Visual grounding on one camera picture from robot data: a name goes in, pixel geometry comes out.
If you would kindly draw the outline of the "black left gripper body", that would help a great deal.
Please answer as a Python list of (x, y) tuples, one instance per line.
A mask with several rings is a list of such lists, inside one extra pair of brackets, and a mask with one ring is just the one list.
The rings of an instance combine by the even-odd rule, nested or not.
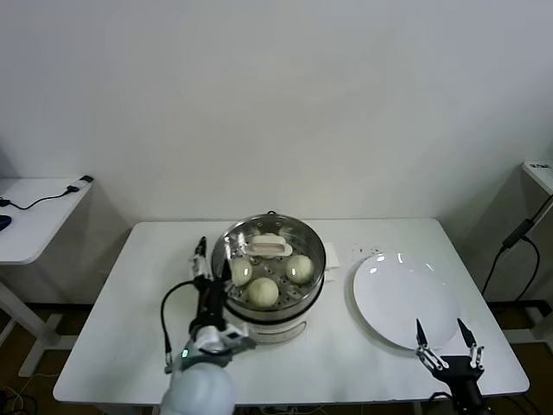
[(221, 278), (209, 279), (197, 277), (194, 287), (199, 293), (196, 316), (192, 321), (192, 331), (204, 327), (215, 327), (218, 331), (226, 330), (223, 316), (226, 305), (225, 283)]

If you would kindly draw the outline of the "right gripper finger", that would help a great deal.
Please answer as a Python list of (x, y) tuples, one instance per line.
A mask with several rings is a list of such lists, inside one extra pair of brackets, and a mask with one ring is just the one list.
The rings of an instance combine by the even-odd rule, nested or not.
[(482, 356), (485, 347), (479, 345), (474, 337), (473, 332), (468, 328), (468, 326), (460, 319), (457, 319), (461, 336), (469, 350), (469, 365), (473, 369), (479, 369), (480, 371), (484, 370), (482, 364)]
[(428, 339), (419, 320), (416, 320), (416, 341), (416, 356), (429, 371), (449, 369), (449, 364), (429, 347)]

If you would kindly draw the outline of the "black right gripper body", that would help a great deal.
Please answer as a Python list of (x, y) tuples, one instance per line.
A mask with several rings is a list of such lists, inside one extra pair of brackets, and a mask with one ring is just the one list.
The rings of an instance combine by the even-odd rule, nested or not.
[(478, 380), (484, 370), (471, 368), (468, 356), (451, 355), (442, 358), (449, 364), (449, 369), (430, 372), (435, 379), (448, 386), (449, 393), (435, 392), (430, 396), (430, 401), (447, 398), (457, 414), (484, 414), (485, 400), (478, 387)]

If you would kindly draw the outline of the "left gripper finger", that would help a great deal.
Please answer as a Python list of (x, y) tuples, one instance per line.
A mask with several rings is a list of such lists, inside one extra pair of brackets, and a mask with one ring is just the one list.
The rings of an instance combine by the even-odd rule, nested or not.
[(207, 260), (207, 237), (202, 236), (191, 258), (191, 277), (197, 286), (208, 286), (213, 277)]
[(228, 259), (224, 259), (220, 264), (218, 280), (219, 291), (223, 295), (227, 295), (232, 288), (231, 262)]

